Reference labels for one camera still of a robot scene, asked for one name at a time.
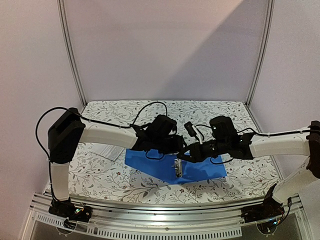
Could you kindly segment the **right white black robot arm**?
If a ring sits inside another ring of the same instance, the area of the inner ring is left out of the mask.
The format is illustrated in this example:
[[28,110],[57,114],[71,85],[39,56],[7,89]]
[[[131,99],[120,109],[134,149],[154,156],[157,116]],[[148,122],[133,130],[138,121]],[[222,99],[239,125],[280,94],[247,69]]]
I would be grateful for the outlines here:
[[181,160],[191,163],[228,154],[239,160],[253,160],[264,156],[302,155],[303,164],[287,178],[273,185],[263,204],[280,207],[292,195],[320,178],[320,123],[287,132],[238,134],[230,117],[219,116],[210,122],[213,139],[193,143],[177,154]]

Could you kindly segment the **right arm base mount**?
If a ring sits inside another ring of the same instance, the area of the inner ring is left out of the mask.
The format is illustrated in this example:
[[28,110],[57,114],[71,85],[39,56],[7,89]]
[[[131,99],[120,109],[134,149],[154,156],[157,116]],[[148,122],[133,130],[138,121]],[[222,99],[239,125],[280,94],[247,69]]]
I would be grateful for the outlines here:
[[240,217],[245,223],[256,222],[258,231],[263,235],[272,235],[277,227],[286,220],[292,206],[292,198],[287,199],[287,211],[282,203],[277,203],[272,198],[265,199],[262,203],[246,206],[241,209]]

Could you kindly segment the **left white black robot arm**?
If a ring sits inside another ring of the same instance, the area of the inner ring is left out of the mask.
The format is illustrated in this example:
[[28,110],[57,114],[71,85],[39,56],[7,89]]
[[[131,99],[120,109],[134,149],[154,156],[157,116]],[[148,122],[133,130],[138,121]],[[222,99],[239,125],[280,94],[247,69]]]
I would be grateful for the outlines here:
[[63,108],[64,113],[48,130],[48,150],[52,193],[57,201],[67,201],[69,194],[69,166],[79,143],[118,146],[133,151],[157,150],[161,154],[175,154],[184,147],[182,136],[173,134],[175,120],[158,115],[146,126],[88,119],[75,107]]

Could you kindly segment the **blue folder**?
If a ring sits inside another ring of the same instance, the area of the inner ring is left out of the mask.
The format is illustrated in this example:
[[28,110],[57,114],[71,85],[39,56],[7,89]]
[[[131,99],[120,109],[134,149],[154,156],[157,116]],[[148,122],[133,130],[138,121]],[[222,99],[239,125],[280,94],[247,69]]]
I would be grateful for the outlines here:
[[213,159],[208,157],[198,163],[181,160],[182,177],[176,177],[173,168],[175,159],[178,159],[175,154],[163,155],[158,153],[157,150],[145,152],[127,149],[124,163],[144,174],[173,185],[219,179],[227,176],[220,156]]

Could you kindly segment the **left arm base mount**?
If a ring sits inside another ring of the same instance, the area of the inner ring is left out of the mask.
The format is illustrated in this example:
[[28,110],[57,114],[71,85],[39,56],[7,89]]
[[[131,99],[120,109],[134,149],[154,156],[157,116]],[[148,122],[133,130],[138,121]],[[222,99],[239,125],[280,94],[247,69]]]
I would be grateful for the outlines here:
[[52,215],[65,218],[63,227],[74,230],[77,222],[88,223],[92,217],[93,209],[84,203],[75,204],[70,200],[52,200],[48,212]]

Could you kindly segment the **chrome lever arch clip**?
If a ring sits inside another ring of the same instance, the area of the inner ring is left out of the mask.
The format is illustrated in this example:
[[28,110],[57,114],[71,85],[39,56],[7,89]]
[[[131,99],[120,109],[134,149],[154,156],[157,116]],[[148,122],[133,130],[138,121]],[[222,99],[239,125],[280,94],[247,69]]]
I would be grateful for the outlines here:
[[174,168],[174,171],[175,171],[175,176],[177,178],[180,178],[180,177],[183,176],[183,168],[182,168],[182,160],[181,159],[176,158],[174,160],[173,168]]

